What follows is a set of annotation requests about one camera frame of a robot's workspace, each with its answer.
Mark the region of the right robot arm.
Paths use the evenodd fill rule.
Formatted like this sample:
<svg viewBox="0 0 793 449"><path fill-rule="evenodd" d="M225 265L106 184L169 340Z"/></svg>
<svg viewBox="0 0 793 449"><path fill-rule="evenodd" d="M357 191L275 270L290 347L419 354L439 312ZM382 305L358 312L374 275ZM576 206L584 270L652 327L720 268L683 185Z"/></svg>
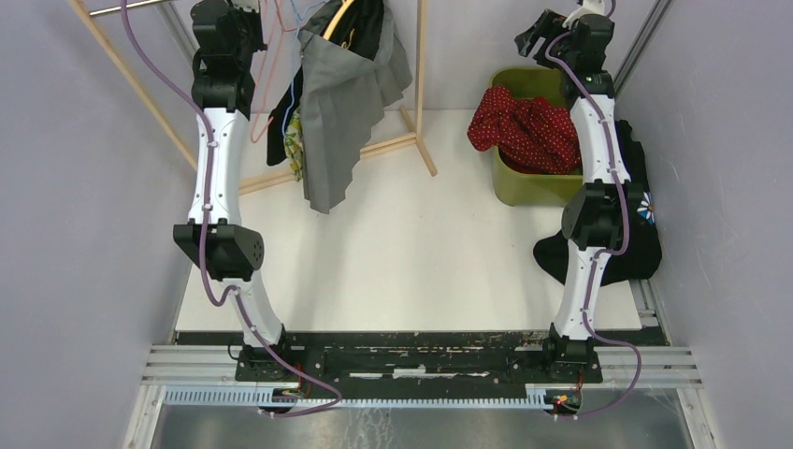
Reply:
<svg viewBox="0 0 793 449"><path fill-rule="evenodd" d="M561 92L577 133L583 184L562 213L569 259L561 305L542 344L542 374L563 382L594 369L594 312L609 259L627 251L629 214L643 196L619 150L613 79L605 70L614 23L605 8L584 1L565 16L546 9L518 35L520 55L563 72Z"/></svg>

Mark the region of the aluminium corner profile left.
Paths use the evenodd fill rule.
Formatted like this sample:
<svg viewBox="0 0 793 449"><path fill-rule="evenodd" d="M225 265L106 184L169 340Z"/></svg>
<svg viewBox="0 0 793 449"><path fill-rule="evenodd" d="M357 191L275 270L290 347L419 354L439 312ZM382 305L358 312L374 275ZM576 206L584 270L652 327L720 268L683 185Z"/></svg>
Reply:
<svg viewBox="0 0 793 449"><path fill-rule="evenodd" d="M173 36L183 57L190 64L193 61L197 46L191 38L186 22L174 5L174 1L165 1L156 7L169 33Z"/></svg>

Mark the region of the wooden clothes rack frame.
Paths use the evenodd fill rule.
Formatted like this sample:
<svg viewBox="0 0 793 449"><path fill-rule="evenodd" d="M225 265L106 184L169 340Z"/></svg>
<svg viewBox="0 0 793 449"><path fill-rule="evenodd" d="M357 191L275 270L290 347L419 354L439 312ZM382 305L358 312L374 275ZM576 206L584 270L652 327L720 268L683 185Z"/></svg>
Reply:
<svg viewBox="0 0 793 449"><path fill-rule="evenodd" d="M138 78L135 70L124 60L123 55L96 21L98 17L114 14L118 12L119 9L117 7L105 7L91 11L82 1L69 1L68 4L85 28L93 36L96 43L119 70L153 119L169 137L173 148L179 152L181 159L183 159L191 169L197 169L195 151L188 148L184 139L181 138L180 133L159 108L154 96L147 89L145 83ZM413 108L408 109L401 105L395 112L388 110L386 112L385 122L400 133L386 140L371 142L364 146L361 149L361 157L366 159L414 146L422 157L428 173L431 176L436 176L438 170L425 145L423 130L423 114L425 110L425 60L428 34L427 15L428 3L426 1L416 1L413 6L412 15L416 25L414 38L415 63L413 75Z"/></svg>

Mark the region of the aluminium corner profile right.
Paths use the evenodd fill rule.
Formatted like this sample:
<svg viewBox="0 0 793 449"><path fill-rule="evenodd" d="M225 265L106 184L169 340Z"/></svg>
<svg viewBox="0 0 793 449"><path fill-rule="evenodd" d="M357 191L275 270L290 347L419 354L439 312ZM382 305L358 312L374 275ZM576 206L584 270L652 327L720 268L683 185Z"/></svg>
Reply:
<svg viewBox="0 0 793 449"><path fill-rule="evenodd" d="M642 26L639 28L637 35L628 48L625 59L620 65L617 74L614 76L613 81L616 95L620 95L624 91L628 80L673 4L674 2L672 0L655 0L653 2L652 7L645 16Z"/></svg>

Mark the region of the chrome clothes rail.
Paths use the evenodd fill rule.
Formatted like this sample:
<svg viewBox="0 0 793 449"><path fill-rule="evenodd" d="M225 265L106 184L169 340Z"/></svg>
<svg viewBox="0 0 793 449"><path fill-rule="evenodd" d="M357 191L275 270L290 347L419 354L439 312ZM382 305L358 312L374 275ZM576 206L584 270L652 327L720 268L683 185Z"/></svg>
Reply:
<svg viewBox="0 0 793 449"><path fill-rule="evenodd" d="M127 3L126 4L126 8L127 9L137 9L137 8L144 8L144 7L153 7L153 6L158 6L158 5L161 5L161 4L164 4L164 3L170 3L170 2L171 2L171 0L136 1L136 2L133 2L133 3ZM102 17L102 16L107 16L107 15L111 15L111 14L120 13L122 11L122 9L123 9L122 6L104 7L104 8L99 8L99 9L95 9L95 10L90 10L88 12L88 14L92 18L94 18L94 17Z"/></svg>

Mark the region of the black skirt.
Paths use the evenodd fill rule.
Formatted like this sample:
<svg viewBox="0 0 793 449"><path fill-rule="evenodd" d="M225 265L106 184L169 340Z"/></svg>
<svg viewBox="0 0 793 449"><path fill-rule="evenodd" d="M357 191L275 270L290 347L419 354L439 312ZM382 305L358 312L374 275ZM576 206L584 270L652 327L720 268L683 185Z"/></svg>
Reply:
<svg viewBox="0 0 793 449"><path fill-rule="evenodd" d="M271 110L271 120L267 128L267 159L268 167L275 167L286 159L284 135L296 108L300 106L303 93L303 68L300 67L277 106Z"/></svg>

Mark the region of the yellow hanger with metal hook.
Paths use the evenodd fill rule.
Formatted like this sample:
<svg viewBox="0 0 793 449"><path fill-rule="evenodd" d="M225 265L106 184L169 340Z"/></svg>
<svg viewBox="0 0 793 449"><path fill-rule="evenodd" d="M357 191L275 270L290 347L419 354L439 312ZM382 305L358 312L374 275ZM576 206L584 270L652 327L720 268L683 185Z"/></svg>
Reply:
<svg viewBox="0 0 793 449"><path fill-rule="evenodd" d="M330 41L331 37L339 25L339 22L343 19L343 16L346 14L348 9L354 4L355 0L343 0L339 9L336 11L326 28L324 29L323 39Z"/></svg>

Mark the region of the red polka dot skirt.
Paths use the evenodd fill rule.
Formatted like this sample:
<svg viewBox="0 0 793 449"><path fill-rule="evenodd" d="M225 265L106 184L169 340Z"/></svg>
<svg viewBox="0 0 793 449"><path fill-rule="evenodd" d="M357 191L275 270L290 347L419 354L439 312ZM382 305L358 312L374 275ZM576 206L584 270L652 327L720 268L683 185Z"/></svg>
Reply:
<svg viewBox="0 0 793 449"><path fill-rule="evenodd" d="M503 86L485 91L467 137L479 152L497 148L516 171L568 175L582 167L570 113L544 97L514 97Z"/></svg>

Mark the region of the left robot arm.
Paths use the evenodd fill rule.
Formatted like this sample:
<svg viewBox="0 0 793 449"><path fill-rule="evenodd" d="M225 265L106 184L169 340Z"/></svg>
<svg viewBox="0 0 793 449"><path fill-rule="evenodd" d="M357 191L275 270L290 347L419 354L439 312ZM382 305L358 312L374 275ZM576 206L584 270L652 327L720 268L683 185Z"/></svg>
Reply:
<svg viewBox="0 0 793 449"><path fill-rule="evenodd" d="M190 105L199 155L195 198L186 223L174 226L173 238L198 268L209 302L235 309L244 339L238 366L279 381L292 373L295 358L284 348L284 326L260 274L263 237L243 225L238 192L255 89L252 59L267 49L261 7L257 1L199 1L190 16L198 44Z"/></svg>

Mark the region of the aluminium corner profile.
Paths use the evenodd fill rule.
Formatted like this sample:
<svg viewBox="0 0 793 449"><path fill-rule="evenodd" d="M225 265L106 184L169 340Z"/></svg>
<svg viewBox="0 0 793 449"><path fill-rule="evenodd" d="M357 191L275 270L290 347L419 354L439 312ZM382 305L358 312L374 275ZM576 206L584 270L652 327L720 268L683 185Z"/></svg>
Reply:
<svg viewBox="0 0 793 449"><path fill-rule="evenodd" d="M193 61L197 46L191 38L186 22L174 5L174 1L165 1L156 7L169 33L173 36L183 57L190 64Z"/></svg>
<svg viewBox="0 0 793 449"><path fill-rule="evenodd" d="M672 0L655 0L653 2L652 7L645 16L642 26L639 28L637 35L628 48L625 59L620 65L617 74L614 76L613 81L616 95L620 95L624 91L628 80L673 4L674 2Z"/></svg>

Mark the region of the grey pleated skirt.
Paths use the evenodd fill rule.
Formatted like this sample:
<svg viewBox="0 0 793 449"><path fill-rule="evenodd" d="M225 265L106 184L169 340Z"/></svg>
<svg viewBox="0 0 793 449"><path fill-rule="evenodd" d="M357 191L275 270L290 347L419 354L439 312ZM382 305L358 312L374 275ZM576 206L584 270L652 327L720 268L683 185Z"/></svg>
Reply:
<svg viewBox="0 0 793 449"><path fill-rule="evenodd" d="M324 31L340 7L339 1L328 2L298 34L304 196L320 213L329 213L345 199L373 127L412 83L388 4L353 2L325 39Z"/></svg>

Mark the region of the green plastic laundry basket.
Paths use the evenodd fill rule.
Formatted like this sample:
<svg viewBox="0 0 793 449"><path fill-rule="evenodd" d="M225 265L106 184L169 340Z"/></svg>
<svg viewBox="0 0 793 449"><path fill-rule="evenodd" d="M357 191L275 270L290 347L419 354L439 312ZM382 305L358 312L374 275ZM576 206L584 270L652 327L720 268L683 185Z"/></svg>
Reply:
<svg viewBox="0 0 793 449"><path fill-rule="evenodd" d="M490 80L492 87L504 87L515 98L542 97L564 108L559 71L535 66L514 66L498 71ZM583 184L579 168L569 174L523 173L508 166L497 148L490 151L492 185L499 201L507 206L563 207Z"/></svg>

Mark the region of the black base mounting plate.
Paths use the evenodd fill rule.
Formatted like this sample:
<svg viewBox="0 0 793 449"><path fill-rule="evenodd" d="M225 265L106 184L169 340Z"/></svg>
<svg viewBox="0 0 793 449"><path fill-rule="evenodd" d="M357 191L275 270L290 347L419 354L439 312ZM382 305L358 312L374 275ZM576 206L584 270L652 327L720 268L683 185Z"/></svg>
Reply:
<svg viewBox="0 0 793 449"><path fill-rule="evenodd" d="M288 332L276 361L239 332L176 337L179 346L219 350L232 380L273 386L278 402L521 398L528 384L600 384L606 340L639 348L667 343L657 327L608 330L586 343L558 343L545 331Z"/></svg>

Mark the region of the yellow lemon print garment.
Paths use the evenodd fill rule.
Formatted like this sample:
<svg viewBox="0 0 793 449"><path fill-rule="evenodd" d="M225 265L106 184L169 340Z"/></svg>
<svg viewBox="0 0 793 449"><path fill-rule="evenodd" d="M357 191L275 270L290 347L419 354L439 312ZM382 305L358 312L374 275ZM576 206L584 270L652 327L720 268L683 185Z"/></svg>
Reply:
<svg viewBox="0 0 793 449"><path fill-rule="evenodd" d="M304 175L305 155L303 151L303 133L300 121L300 108L296 108L284 132L284 149L289 160L289 167L295 181L302 181Z"/></svg>

